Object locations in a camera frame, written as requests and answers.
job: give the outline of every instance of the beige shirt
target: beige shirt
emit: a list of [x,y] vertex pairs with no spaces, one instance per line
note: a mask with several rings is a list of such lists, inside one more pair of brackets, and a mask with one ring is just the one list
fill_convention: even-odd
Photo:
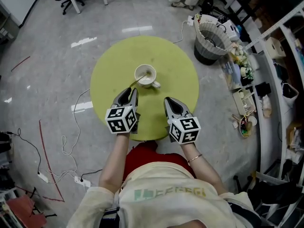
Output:
[[[191,220],[199,220],[208,228],[244,228],[226,200],[253,211],[247,193],[218,195],[212,185],[170,162],[137,168],[128,175],[118,195],[121,223],[128,228],[166,228]],[[105,209],[113,202],[114,194],[109,190],[90,188],[67,227],[98,228]]]

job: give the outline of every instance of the white box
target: white box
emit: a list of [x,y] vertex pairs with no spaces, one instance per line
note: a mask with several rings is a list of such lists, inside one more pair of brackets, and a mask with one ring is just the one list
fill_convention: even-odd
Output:
[[[244,97],[241,98],[240,96],[240,92],[243,92],[243,95]],[[237,92],[233,93],[233,98],[234,98],[234,101],[236,102],[236,105],[237,105],[237,110],[238,110],[238,113],[241,115],[241,116],[249,116],[251,113],[253,113],[255,110],[256,110],[256,105],[253,101],[253,98],[252,96],[248,97],[246,100],[246,103],[249,105],[249,111],[245,111],[244,109],[244,102],[243,102],[243,99],[248,95],[248,94],[251,94],[250,90],[245,90],[245,89],[240,89],[238,90]]]
[[231,41],[239,40],[239,31],[235,26],[235,24],[231,22],[231,20],[226,21],[222,25],[225,26],[226,31],[224,30],[223,26],[219,26],[219,27],[222,28],[223,31],[225,31],[225,33],[228,35]]
[[273,37],[269,37],[266,41],[266,48],[272,59],[279,59],[286,56],[280,41]]
[[210,24],[217,24],[218,19],[211,16],[211,15],[207,15],[207,14],[202,14],[200,17],[200,23],[199,24],[203,24],[203,23],[210,23]]

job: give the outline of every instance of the yellow round table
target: yellow round table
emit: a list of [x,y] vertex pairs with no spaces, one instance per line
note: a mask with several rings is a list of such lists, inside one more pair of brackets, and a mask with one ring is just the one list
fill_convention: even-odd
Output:
[[167,96],[176,98],[194,111],[199,96],[198,76],[192,61],[177,45],[159,37],[138,36],[111,46],[98,60],[91,78],[93,108],[105,123],[105,113],[114,98],[134,81],[141,64],[152,65],[160,89],[136,87],[139,93],[137,113],[141,115],[138,133],[131,139],[157,140],[167,136],[163,106]]

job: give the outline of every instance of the cable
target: cable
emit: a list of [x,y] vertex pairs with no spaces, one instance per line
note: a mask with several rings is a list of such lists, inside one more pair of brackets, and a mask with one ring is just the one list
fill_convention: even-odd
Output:
[[20,128],[18,128],[18,130],[17,130],[17,133],[18,133],[18,134],[15,134],[15,133],[13,133],[13,132],[4,132],[4,133],[10,134],[10,135],[18,136],[20,139],[22,139],[23,141],[29,143],[30,145],[32,145],[32,146],[37,150],[37,153],[38,153],[38,155],[39,155],[39,164],[38,164],[37,173],[39,174],[39,168],[40,168],[40,164],[41,164],[41,156],[40,156],[40,153],[39,153],[37,147],[36,147],[35,145],[33,145],[30,141],[28,141],[28,140],[26,140],[26,139],[24,139],[24,138],[22,138],[22,137],[20,136],[20,135],[21,135],[21,129],[20,129]]
[[94,174],[94,173],[97,173],[97,172],[102,171],[102,170],[103,170],[103,169],[100,169],[100,170],[97,170],[97,171],[94,171],[94,172],[84,173],[84,174],[81,175],[80,181],[83,181],[83,180],[82,180],[82,177],[83,177],[83,176],[88,175],[88,174]]
[[172,42],[172,43],[177,43],[177,42],[180,42],[180,41],[182,41],[182,40],[184,39],[184,36],[182,35],[182,30],[184,29],[184,23],[187,23],[187,22],[188,22],[188,21],[185,20],[185,21],[183,21],[182,24],[181,24],[181,40],[178,40],[178,41],[175,41],[175,42]]
[[76,103],[75,103],[75,106],[74,106],[73,115],[74,115],[74,119],[75,119],[75,122],[76,122],[76,125],[77,125],[77,127],[78,127],[79,132],[78,132],[78,136],[77,136],[76,142],[75,142],[74,145],[72,146],[72,149],[71,149],[70,153],[68,153],[68,152],[66,152],[66,151],[64,150],[64,147],[65,147],[65,145],[66,145],[66,143],[67,143],[67,137],[66,137],[65,135],[63,135],[63,136],[61,137],[61,140],[62,140],[62,153],[63,153],[64,155],[68,155],[68,156],[71,156],[71,157],[73,158],[73,161],[74,161],[74,164],[75,164],[75,169],[74,169],[74,170],[66,170],[66,171],[63,171],[60,175],[56,175],[56,174],[55,174],[54,172],[52,172],[51,170],[48,170],[48,171],[44,170],[44,171],[46,171],[47,173],[53,174],[54,176],[56,176],[56,177],[59,178],[56,182],[50,183],[50,184],[57,184],[58,182],[60,182],[60,180],[61,180],[66,174],[69,174],[71,177],[74,178],[74,176],[71,175],[70,172],[73,172],[73,173],[77,176],[77,173],[76,173],[76,171],[77,171],[77,163],[76,163],[75,158],[72,156],[72,152],[73,152],[73,149],[74,149],[75,145],[76,145],[77,142],[78,142],[78,139],[79,139],[79,136],[80,136],[80,132],[81,132],[81,131],[80,131],[80,127],[79,127],[78,122],[77,122],[76,117],[75,117],[75,110],[76,110],[76,105],[77,105],[77,103],[78,103],[79,98],[80,98],[84,93],[88,92],[89,90],[90,90],[90,89],[87,89],[87,90],[85,90],[84,92],[82,92],[82,93],[79,95],[79,97],[77,98],[77,101],[76,101]]

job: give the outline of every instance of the concrete floor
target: concrete floor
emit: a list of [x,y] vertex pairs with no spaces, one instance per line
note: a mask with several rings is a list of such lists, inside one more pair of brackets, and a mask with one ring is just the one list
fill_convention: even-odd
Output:
[[[72,158],[61,151],[61,136],[67,136],[66,151],[70,151],[78,134],[71,106],[89,88],[98,58],[112,44],[131,36],[153,35],[176,41],[181,37],[181,23],[199,11],[172,8],[168,0],[108,0],[108,6],[102,0],[84,1],[86,5],[80,6],[81,14],[77,15],[71,7],[63,16],[58,2],[38,0],[0,63],[0,129],[17,132],[21,128],[21,136],[38,147],[42,158],[40,169],[47,170],[38,124],[41,120],[48,160],[56,174],[74,168]],[[122,32],[124,28],[142,26],[152,26],[152,29]],[[188,54],[200,79],[194,113],[202,127],[197,148],[234,191],[232,177],[239,174],[244,185],[246,176],[257,167],[258,134],[243,139],[233,129],[231,114],[238,111],[222,70],[217,65],[202,65],[194,57],[194,27],[185,25],[183,34],[184,40],[178,46]],[[87,37],[97,39],[71,48],[73,42]],[[10,71],[28,56],[27,61]],[[89,106],[90,101],[89,93],[85,93],[78,103],[88,102]],[[81,135],[73,156],[78,164],[77,174],[81,175],[103,167],[115,136],[97,118],[93,108],[88,107],[76,117]],[[36,150],[18,137],[13,138],[13,143],[12,175],[16,184],[27,190],[35,186],[41,196],[60,200],[55,185],[48,185],[37,176]],[[182,154],[180,147],[170,143],[168,137],[159,141],[157,151]],[[98,177],[99,174],[92,174],[86,178],[97,185]],[[84,196],[83,187],[69,175],[58,187],[65,202],[36,197],[40,205],[49,209],[45,214],[58,215],[48,218],[46,227],[65,227]]]

